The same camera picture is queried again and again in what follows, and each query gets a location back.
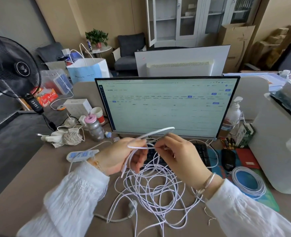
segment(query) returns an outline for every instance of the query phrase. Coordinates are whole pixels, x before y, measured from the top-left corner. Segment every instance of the green leaves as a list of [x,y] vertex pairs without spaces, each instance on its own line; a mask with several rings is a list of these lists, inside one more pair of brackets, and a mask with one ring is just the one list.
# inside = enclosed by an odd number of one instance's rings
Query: green leaves
[[99,30],[92,30],[90,32],[85,32],[86,39],[88,39],[92,44],[97,44],[99,42],[104,43],[105,46],[108,46],[107,42],[108,41],[108,33],[104,33],[103,31]]

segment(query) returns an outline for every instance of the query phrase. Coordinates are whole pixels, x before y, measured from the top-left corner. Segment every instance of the black mouse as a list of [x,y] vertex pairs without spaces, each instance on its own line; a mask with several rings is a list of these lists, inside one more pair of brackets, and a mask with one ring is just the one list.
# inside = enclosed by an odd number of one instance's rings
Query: black mouse
[[221,150],[221,164],[226,171],[232,171],[236,167],[236,155],[228,149]]

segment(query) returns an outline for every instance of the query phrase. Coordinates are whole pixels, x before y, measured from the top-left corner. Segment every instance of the silver bracelet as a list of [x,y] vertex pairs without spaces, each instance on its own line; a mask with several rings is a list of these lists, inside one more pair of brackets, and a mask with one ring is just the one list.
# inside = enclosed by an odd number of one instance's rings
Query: silver bracelet
[[216,175],[216,173],[212,173],[209,176],[209,178],[207,179],[207,183],[206,183],[205,187],[197,191],[198,195],[201,195],[206,190],[206,188],[210,185],[210,183],[211,183],[211,181],[212,181],[212,179],[214,178],[215,175]]

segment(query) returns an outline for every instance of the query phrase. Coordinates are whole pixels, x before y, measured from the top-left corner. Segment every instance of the red notebook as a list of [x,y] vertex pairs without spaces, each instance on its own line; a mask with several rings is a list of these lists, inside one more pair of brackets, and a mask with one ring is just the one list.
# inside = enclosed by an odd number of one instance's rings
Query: red notebook
[[261,169],[250,149],[237,148],[236,153],[241,161],[242,166],[247,168]]

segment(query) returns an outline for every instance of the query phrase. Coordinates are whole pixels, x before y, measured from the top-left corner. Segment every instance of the red and white paper cup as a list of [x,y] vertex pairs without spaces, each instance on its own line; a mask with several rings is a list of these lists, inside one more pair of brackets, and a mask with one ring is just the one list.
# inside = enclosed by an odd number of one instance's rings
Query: red and white paper cup
[[97,117],[97,120],[99,121],[100,124],[105,123],[105,119],[103,116],[103,110],[100,107],[94,107],[91,111],[91,114],[95,114]]

